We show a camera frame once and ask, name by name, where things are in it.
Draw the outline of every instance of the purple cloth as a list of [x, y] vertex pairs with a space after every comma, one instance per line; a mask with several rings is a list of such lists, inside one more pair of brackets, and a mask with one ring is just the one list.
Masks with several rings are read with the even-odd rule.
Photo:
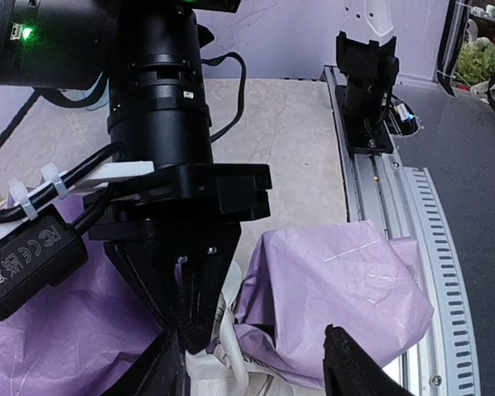
[[292, 384], [322, 389], [334, 324], [385, 366], [431, 324], [418, 260], [413, 240], [391, 245], [370, 222], [265, 233], [242, 288], [240, 347]]
[[[57, 207], [68, 222], [83, 211], [77, 196]], [[0, 396], [97, 396], [159, 334], [102, 243], [87, 248], [84, 267], [0, 323]]]

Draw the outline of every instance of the bolt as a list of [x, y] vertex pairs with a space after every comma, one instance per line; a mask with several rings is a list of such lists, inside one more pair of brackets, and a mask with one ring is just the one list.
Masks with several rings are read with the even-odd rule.
[[431, 385], [432, 386], [440, 386], [442, 385], [442, 377], [439, 375], [435, 375], [434, 377], [431, 378]]

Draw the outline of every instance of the purple fabric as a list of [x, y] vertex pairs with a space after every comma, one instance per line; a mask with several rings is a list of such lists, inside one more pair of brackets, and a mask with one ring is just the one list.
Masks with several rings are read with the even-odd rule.
[[[57, 207], [68, 222], [83, 211], [77, 196]], [[83, 268], [0, 323], [0, 396], [97, 396], [159, 334], [102, 243], [87, 248]]]
[[391, 246], [370, 222], [265, 233], [243, 284], [240, 347], [292, 384], [322, 389], [324, 331], [334, 324], [385, 366], [431, 323], [420, 267], [414, 241]]

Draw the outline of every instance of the electrical connector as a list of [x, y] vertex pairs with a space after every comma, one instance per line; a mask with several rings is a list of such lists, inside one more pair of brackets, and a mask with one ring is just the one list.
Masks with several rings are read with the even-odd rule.
[[83, 239], [50, 205], [0, 240], [0, 322], [88, 259]]

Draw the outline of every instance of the green leafy plant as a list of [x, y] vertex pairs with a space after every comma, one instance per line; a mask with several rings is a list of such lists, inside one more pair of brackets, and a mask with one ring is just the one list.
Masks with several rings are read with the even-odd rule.
[[495, 73], [495, 44], [487, 38], [464, 44], [460, 51], [456, 81], [472, 87], [489, 80]]

